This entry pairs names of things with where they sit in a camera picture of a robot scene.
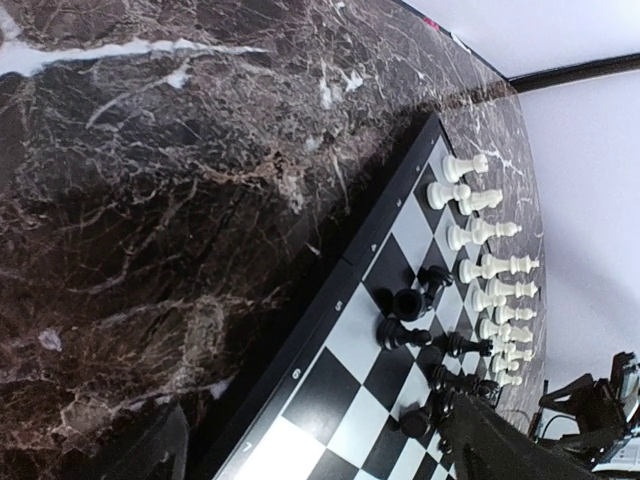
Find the black piece pile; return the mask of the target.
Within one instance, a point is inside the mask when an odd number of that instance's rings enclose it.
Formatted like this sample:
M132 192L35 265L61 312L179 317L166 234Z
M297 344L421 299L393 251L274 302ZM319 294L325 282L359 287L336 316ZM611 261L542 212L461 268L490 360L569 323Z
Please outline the black piece pile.
M420 439L451 413L448 401L454 393L463 393L481 399L495 407L500 387L494 380L483 379L474 373L455 374L442 364L446 356L459 358L463 354L477 353L487 357L493 352L490 340L472 341L457 331L434 335L428 329L405 326L431 311L444 290L454 283L449 270L432 265L420 269L420 287L404 288L391 297L390 315L382 320L376 330L376 340L386 350L412 346L427 350L424 373L428 384L435 391L425 405L412 408L400 416L400 430L404 435Z

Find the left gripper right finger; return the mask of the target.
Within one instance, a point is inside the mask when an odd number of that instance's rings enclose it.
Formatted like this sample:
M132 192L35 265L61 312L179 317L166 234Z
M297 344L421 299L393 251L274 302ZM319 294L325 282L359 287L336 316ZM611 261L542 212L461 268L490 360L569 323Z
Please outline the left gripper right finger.
M482 400L454 393L439 431L451 448L458 479L593 479L568 457L526 437Z

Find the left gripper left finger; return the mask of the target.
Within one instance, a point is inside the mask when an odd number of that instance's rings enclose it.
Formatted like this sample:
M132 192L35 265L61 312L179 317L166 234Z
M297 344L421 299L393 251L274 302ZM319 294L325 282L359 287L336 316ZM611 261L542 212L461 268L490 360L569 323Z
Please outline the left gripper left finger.
M189 426L179 403L167 403L139 432L117 443L108 479L148 479L156 466L168 462L170 479L186 472Z

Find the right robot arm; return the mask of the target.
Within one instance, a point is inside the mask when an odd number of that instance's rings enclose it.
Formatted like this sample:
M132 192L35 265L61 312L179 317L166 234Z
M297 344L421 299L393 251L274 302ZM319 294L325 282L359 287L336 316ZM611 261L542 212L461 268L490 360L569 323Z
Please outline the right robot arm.
M555 391L544 390L528 436L547 449L568 454L592 473L617 479L639 477L639 359L619 352L609 378L586 373ZM578 431L546 436L545 411L576 422Z

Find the black white chessboard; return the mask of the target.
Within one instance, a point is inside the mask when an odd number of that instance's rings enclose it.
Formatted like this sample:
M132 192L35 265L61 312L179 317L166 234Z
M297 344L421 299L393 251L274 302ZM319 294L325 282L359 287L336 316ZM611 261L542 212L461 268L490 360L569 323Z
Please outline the black white chessboard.
M451 249L448 231L470 220L453 201L428 203L451 151L430 116L229 388L198 478L455 477L429 423L430 373L486 375L475 347L479 284L457 276L485 248Z

